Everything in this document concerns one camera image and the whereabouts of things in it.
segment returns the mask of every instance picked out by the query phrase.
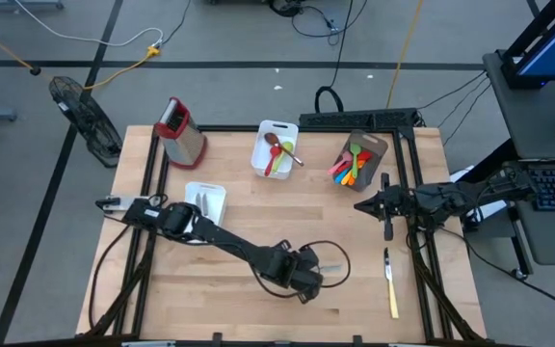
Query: green spoon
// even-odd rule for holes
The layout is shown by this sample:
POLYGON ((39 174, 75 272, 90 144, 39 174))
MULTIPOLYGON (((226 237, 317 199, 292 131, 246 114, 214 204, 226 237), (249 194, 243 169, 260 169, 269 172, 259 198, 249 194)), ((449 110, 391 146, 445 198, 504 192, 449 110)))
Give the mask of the green spoon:
POLYGON ((357 166, 357 156, 361 153, 361 146, 351 143, 350 147, 351 153, 353 154, 353 169, 351 176, 357 178, 358 176, 358 166, 357 166))
MULTIPOLYGON (((284 146, 284 148, 293 151, 294 146, 292 143, 290 142, 284 142, 281 144, 282 146, 284 146)), ((272 173, 276 173, 279 169, 279 165, 281 164, 281 159, 284 157, 284 152, 282 152, 279 157, 277 158, 276 162, 274 163, 274 166, 271 168, 271 172, 272 173)))

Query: knife handle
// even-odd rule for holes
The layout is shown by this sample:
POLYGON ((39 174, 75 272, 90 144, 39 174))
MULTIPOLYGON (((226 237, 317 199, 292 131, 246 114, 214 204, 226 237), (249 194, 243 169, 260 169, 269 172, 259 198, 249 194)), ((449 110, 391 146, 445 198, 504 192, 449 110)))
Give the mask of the knife handle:
POLYGON ((391 306, 391 318, 400 318, 397 312, 397 299, 395 298, 395 288, 393 287, 393 280, 389 281, 389 304, 391 306))

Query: desk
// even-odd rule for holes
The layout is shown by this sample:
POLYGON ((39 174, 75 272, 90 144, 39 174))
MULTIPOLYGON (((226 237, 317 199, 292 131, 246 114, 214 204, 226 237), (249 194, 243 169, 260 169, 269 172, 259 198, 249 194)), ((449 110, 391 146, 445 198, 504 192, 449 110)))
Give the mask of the desk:
MULTIPOLYGON (((113 184, 114 194, 140 192, 150 134, 150 126, 128 127, 113 184)), ((383 224, 353 209, 355 202, 369 198, 375 193, 375 187, 380 187, 381 172, 390 174, 391 183, 398 183, 390 135, 379 135, 387 141, 389 150, 372 185, 365 192, 356 193, 332 184, 327 175, 327 168, 348 134, 300 133, 297 154, 305 166, 294 168, 285 181, 254 174, 250 157, 255 133, 205 134, 209 148, 202 164, 193 171, 170 170, 165 192, 171 201, 183 200, 184 186, 192 180, 223 185, 227 191, 223 227, 256 245, 274 245, 288 239, 294 248, 299 248, 313 240, 335 241, 349 253, 352 274, 343 285, 321 289, 315 300, 302 305, 296 298, 284 300, 265 293, 252 277, 249 266, 229 254, 215 248, 186 247, 160 238, 153 257, 141 338, 209 340, 213 333, 220 332, 229 341, 347 342, 355 334, 362 335, 365 342, 425 341, 410 251, 405 244, 406 222, 396 218, 395 238, 385 242, 383 224), (389 313, 384 247, 389 247, 391 254, 400 309, 398 320, 391 319, 389 313)), ((415 134, 424 180, 447 180, 438 130, 420 128, 415 129, 415 134)), ((408 148, 404 149, 408 158, 408 148)), ((157 177, 159 165, 155 170, 153 177, 157 177)), ((447 227, 461 232, 457 219, 449 221, 447 227)), ((105 220, 95 262, 121 228, 121 224, 105 220)), ((119 293, 129 237, 127 234, 111 250, 100 270, 95 294, 96 318, 119 293)), ((474 331, 485 335, 463 241, 439 232, 436 249, 448 297, 474 331)), ((342 255, 330 246, 319 245, 315 250, 321 265, 343 262, 342 255)), ((326 282, 339 280, 346 270, 345 266, 342 268, 325 274, 326 282)), ((79 333, 89 328, 89 290, 88 287, 78 323, 79 333)), ((128 302, 124 332, 130 331, 135 301, 128 302)), ((432 311, 437 316, 435 305, 432 311)), ((439 325, 435 328, 436 336, 440 336, 439 325)))
MULTIPOLYGON (((486 54, 483 62, 511 139, 460 180, 482 181, 506 161, 555 161, 555 81, 540 90, 514 91, 507 85, 500 70, 502 61, 496 53, 486 54)), ((518 202, 515 212, 514 219, 520 219, 534 259, 540 264, 555 265, 555 212, 537 211, 529 202, 518 202)), ((519 268, 529 274, 532 270, 523 250, 525 243, 514 228, 512 238, 519 268)))

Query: computer monitor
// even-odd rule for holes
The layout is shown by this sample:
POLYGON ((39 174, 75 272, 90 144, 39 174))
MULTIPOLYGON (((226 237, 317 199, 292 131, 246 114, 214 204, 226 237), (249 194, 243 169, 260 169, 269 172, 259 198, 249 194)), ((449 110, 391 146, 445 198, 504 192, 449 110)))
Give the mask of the computer monitor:
POLYGON ((555 80, 554 21, 555 0, 551 0, 514 44, 502 53, 502 70, 512 89, 541 88, 555 80))

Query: white cable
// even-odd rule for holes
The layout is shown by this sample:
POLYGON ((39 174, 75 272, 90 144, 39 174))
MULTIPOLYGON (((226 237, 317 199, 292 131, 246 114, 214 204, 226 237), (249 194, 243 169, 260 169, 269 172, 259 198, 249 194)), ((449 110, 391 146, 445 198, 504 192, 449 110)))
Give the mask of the white cable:
POLYGON ((152 45, 154 47, 159 47, 160 44, 162 44, 162 39, 164 38, 164 33, 162 32, 162 30, 160 30, 158 28, 146 28, 142 32, 136 34, 136 36, 134 36, 134 38, 132 38, 130 40, 127 40, 124 43, 109 43, 109 42, 105 42, 103 40, 98 40, 98 39, 85 39, 85 38, 77 38, 77 37, 74 37, 74 36, 63 35, 63 34, 59 34, 58 32, 54 31, 53 29, 49 28, 48 25, 44 24, 41 20, 39 20, 36 16, 34 16, 33 13, 29 12, 29 10, 27 10, 27 8, 25 8, 19 0, 14 0, 14 1, 16 2, 16 5, 18 5, 25 13, 30 15, 37 23, 39 23, 41 26, 43 26, 46 30, 48 30, 52 34, 54 34, 54 35, 56 35, 60 38, 63 38, 63 39, 97 42, 97 43, 102 43, 102 44, 106 44, 106 45, 109 45, 109 46, 121 47, 121 46, 125 46, 126 44, 130 43, 131 41, 137 39, 140 35, 148 32, 148 31, 157 31, 158 33, 160 33, 160 38, 152 45))

